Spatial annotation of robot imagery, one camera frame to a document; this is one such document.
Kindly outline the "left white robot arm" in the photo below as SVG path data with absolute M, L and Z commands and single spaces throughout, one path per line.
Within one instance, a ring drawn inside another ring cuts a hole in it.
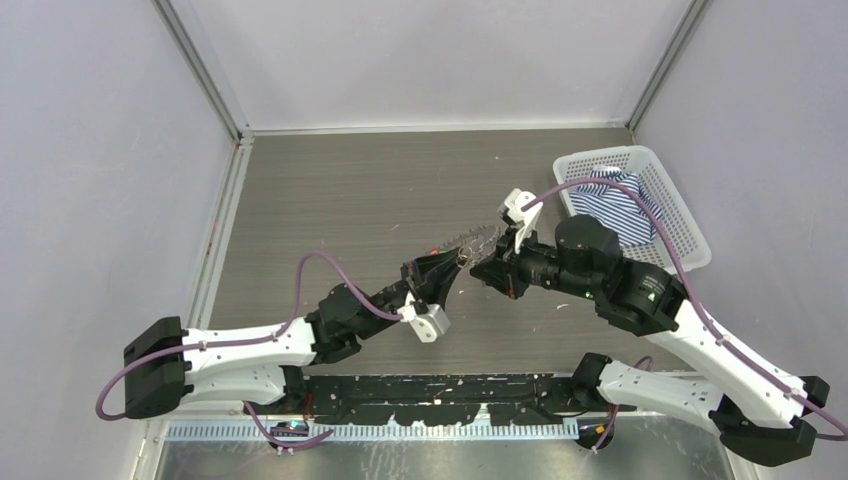
M 372 295 L 343 275 L 315 310 L 276 324 L 204 330 L 161 318 L 124 348 L 122 415 L 149 419 L 210 401 L 296 413 L 307 398 L 303 368 L 341 362 L 395 325 L 410 326 L 422 343 L 442 336 L 448 294 L 466 263 L 459 249 L 407 261 L 396 282 Z

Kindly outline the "numbered metal key ring disc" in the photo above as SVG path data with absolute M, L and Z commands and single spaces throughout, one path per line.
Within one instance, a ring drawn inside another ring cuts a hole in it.
M 467 268 L 476 265 L 490 255 L 494 251 L 500 236 L 501 229 L 499 227 L 478 225 L 433 248 L 440 249 L 439 254 L 455 251 L 456 263 L 460 268 Z

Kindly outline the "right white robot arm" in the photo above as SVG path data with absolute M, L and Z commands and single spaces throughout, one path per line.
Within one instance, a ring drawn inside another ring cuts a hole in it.
M 471 274 L 512 299 L 531 286 L 590 299 L 610 325 L 662 347 L 700 374 L 685 381 L 588 353 L 570 381 L 580 408 L 656 411 L 702 428 L 738 456 L 767 467 L 811 454 L 817 432 L 806 415 L 826 403 L 828 384 L 789 374 L 734 346 L 721 325 L 704 325 L 679 280 L 626 258 L 616 233 L 596 219 L 561 221 L 553 245 L 521 238 L 509 227 Z

